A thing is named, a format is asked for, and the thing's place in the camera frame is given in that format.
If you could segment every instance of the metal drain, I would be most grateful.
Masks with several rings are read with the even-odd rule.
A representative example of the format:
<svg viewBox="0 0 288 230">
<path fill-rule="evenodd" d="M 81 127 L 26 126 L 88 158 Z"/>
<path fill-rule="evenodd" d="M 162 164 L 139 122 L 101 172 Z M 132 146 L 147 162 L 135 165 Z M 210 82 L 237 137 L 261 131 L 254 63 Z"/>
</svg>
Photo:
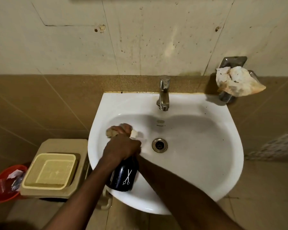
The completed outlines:
<svg viewBox="0 0 288 230">
<path fill-rule="evenodd" d="M 153 147 L 153 150 L 157 153 L 163 153 L 167 150 L 167 142 L 165 139 L 154 139 L 151 146 Z"/>
</svg>

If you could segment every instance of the chrome faucet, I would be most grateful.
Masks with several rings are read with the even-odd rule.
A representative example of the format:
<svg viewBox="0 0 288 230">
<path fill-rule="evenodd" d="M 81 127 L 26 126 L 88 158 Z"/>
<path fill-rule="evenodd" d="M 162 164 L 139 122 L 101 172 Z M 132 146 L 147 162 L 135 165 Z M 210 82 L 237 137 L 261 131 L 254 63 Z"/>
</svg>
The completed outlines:
<svg viewBox="0 0 288 230">
<path fill-rule="evenodd" d="M 160 77 L 160 91 L 157 106 L 162 111 L 169 109 L 169 80 L 169 76 L 164 75 Z"/>
</svg>

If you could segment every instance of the bottle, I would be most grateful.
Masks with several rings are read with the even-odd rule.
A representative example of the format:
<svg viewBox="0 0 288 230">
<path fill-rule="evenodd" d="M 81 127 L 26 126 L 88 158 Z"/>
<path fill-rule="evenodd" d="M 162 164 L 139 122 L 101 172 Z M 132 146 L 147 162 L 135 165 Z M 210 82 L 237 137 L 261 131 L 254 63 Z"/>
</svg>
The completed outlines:
<svg viewBox="0 0 288 230">
<path fill-rule="evenodd" d="M 106 185 L 118 191 L 128 191 L 132 189 L 135 175 L 138 171 L 138 162 L 134 157 L 123 160 L 112 172 Z"/>
</svg>

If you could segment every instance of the tissue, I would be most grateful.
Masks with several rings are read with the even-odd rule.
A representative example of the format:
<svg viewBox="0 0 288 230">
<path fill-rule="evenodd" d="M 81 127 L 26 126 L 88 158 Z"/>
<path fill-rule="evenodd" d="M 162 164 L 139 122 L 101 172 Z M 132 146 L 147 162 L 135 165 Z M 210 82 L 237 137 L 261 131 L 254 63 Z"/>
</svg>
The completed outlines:
<svg viewBox="0 0 288 230">
<path fill-rule="evenodd" d="M 266 88 L 241 66 L 216 69 L 216 83 L 218 92 L 225 91 L 235 97 L 258 93 Z"/>
</svg>

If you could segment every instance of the sink basin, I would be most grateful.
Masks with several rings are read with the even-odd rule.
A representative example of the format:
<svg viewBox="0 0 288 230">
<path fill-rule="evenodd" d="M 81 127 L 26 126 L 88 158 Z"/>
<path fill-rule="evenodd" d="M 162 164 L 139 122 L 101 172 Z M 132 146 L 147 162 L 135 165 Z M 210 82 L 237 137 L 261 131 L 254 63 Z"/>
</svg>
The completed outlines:
<svg viewBox="0 0 288 230">
<path fill-rule="evenodd" d="M 218 201 L 238 181 L 244 160 L 242 143 L 227 106 L 214 95 L 169 94 L 170 107 L 163 112 L 156 105 L 158 97 L 157 93 L 104 93 L 88 140 L 92 168 L 109 141 L 106 129 L 128 123 L 142 136 L 142 157 Z M 168 143 L 164 153 L 153 150 L 156 138 Z M 170 214 L 139 172 L 131 191 L 108 190 L 133 208 Z"/>
</svg>

